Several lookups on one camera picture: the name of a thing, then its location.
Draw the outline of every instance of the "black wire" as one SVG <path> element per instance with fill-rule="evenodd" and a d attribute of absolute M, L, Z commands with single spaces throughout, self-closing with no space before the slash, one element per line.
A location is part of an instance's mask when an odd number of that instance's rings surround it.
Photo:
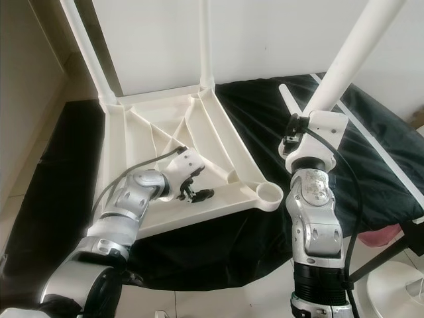
<path fill-rule="evenodd" d="M 364 203 L 362 200 L 362 192 L 360 190 L 359 181 L 354 173 L 352 167 L 350 167 L 349 163 L 343 158 L 341 153 L 334 148 L 329 142 L 327 142 L 323 137 L 319 136 L 316 132 L 313 132 L 311 129 L 304 129 L 307 134 L 311 135 L 313 138 L 317 139 L 321 144 L 326 146 L 336 157 L 336 160 L 342 162 L 347 172 L 349 173 L 353 186 L 355 188 L 357 202 L 358 202 L 358 211 L 356 214 L 356 221 L 353 228 L 352 236 L 350 238 L 350 242 L 347 248 L 346 257 L 344 259 L 344 280 L 346 283 L 349 283 L 349 270 L 350 270 L 350 261 L 352 260 L 353 249 L 355 246 L 356 238 L 359 233 L 360 224 L 362 222 L 362 216 L 364 214 Z M 353 297 L 352 290 L 350 288 L 346 289 L 347 296 L 349 298 L 350 304 L 352 305 L 352 312 L 355 318 L 359 318 L 358 308 L 356 307 L 356 303 Z"/>
<path fill-rule="evenodd" d="M 105 193 L 107 192 L 107 190 L 109 190 L 111 187 L 111 191 L 109 193 L 109 197 L 107 198 L 107 201 L 109 202 L 110 198 L 112 197 L 113 193 L 115 192 L 119 182 L 122 180 L 123 177 L 125 177 L 129 172 L 133 171 L 134 169 L 137 169 L 139 167 L 145 166 L 147 164 L 151 164 L 153 162 L 165 159 L 173 154 L 175 154 L 178 151 L 181 151 L 183 149 L 186 149 L 185 147 L 179 146 L 177 148 L 175 148 L 173 151 L 170 151 L 167 154 L 163 154 L 157 158 L 153 158 L 144 162 L 141 162 L 140 164 L 136 164 L 128 169 L 126 169 L 118 178 L 116 178 L 115 180 L 113 180 L 99 195 L 99 197 L 97 198 L 96 202 L 93 205 L 93 209 L 91 210 L 93 213 L 95 212 L 95 210 L 97 209 L 97 206 L 99 205 L 101 198 L 105 195 Z"/>

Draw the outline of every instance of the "black fabric backdrop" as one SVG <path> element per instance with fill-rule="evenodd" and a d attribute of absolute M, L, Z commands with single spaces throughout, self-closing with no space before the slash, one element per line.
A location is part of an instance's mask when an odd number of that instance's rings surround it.
<path fill-rule="evenodd" d="M 265 177 L 289 192 L 290 175 L 278 155 L 289 113 L 278 86 L 288 85 L 304 106 L 317 83 L 310 76 L 217 85 L 216 94 Z M 370 96 L 351 86 L 343 96 L 354 113 L 424 192 L 424 139 Z M 7 244 L 1 306 L 33 305 L 45 281 L 89 226 L 104 114 L 97 102 L 67 103 L 38 164 Z M 378 153 L 349 123 L 339 147 L 364 193 L 362 231 L 406 222 L 423 210 Z M 352 232 L 356 200 L 339 167 L 330 173 L 336 214 Z M 243 286 L 292 257 L 290 216 L 284 204 L 184 227 L 137 241 L 129 270 L 148 288 L 214 290 Z"/>

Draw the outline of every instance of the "white pole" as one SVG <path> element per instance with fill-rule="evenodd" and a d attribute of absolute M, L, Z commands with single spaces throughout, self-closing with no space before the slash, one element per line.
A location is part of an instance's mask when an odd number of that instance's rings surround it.
<path fill-rule="evenodd" d="M 82 56 L 87 64 L 88 70 L 93 78 L 94 85 L 99 94 L 99 101 L 104 105 L 116 105 L 117 98 L 107 83 L 106 76 L 101 69 L 99 60 L 95 55 L 87 31 L 84 28 L 80 14 L 75 6 L 74 0 L 60 0 L 65 11 L 66 18 L 71 26 L 72 32 L 81 50 Z"/>
<path fill-rule="evenodd" d="M 209 0 L 199 0 L 201 88 L 215 88 L 211 61 L 211 10 Z"/>
<path fill-rule="evenodd" d="M 405 0 L 370 0 L 303 111 L 330 111 L 352 83 Z"/>

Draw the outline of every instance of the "robotic arm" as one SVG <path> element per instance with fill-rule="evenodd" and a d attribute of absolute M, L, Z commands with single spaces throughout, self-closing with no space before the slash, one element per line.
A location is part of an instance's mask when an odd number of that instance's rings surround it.
<path fill-rule="evenodd" d="M 49 305 L 68 306 L 68 314 L 74 310 L 76 315 L 83 313 L 82 317 L 114 317 L 129 250 L 150 201 L 178 198 L 194 203 L 213 196 L 213 190 L 194 193 L 190 189 L 193 177 L 204 167 L 199 154 L 188 149 L 161 172 L 130 172 L 87 236 L 50 277 L 40 298 L 43 311 L 49 313 Z"/>

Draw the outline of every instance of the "circular hole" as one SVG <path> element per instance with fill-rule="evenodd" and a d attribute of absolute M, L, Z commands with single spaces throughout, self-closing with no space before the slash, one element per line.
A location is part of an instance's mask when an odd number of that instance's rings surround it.
<path fill-rule="evenodd" d="M 264 201 L 278 202 L 282 199 L 283 191 L 277 185 L 266 182 L 258 185 L 256 194 Z"/>

